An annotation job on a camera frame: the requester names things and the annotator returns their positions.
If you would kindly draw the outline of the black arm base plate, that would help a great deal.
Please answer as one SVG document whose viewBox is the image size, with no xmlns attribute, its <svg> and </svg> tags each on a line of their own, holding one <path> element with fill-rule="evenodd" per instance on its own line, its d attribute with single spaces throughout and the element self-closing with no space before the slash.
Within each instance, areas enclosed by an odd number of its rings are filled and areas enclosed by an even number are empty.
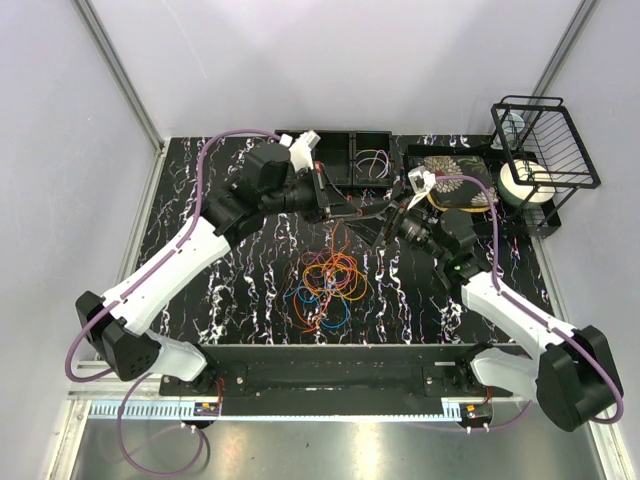
<svg viewBox="0 0 640 480">
<path fill-rule="evenodd" d="M 242 420 L 458 420 L 508 392 L 463 379 L 467 345 L 213 346 L 222 415 Z"/>
</svg>

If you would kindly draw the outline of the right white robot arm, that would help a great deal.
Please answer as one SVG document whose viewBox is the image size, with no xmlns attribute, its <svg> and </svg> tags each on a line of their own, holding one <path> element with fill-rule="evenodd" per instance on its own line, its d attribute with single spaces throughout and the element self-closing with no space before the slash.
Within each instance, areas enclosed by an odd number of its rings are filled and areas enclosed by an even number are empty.
<svg viewBox="0 0 640 480">
<path fill-rule="evenodd" d="M 422 211 L 391 201 L 362 208 L 346 224 L 373 248 L 399 239 L 433 257 L 433 274 L 449 294 L 523 349 L 516 355 L 487 344 L 471 348 L 453 374 L 460 393 L 472 397 L 487 387 L 509 391 L 537 404 L 566 432 L 589 421 L 620 419 L 623 387 L 604 333 L 593 326 L 575 328 L 502 282 L 475 251 L 470 214 L 448 210 L 431 223 Z"/>
</svg>

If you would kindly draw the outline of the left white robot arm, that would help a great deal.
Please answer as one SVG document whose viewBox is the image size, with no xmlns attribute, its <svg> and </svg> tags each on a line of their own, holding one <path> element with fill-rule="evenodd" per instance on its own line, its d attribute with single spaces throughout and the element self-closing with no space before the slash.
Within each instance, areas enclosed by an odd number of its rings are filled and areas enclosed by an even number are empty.
<svg viewBox="0 0 640 480">
<path fill-rule="evenodd" d="M 215 386 L 216 372 L 202 350 L 154 333 L 160 310 L 205 268 L 259 231 L 266 217 L 300 213 L 309 222 L 348 217 L 332 206 L 312 131 L 296 140 L 263 142 L 248 152 L 235 175 L 199 196 L 179 232 L 149 261 L 102 294 L 86 291 L 75 308 L 81 338 L 122 381 L 163 374 L 196 396 Z"/>
</svg>

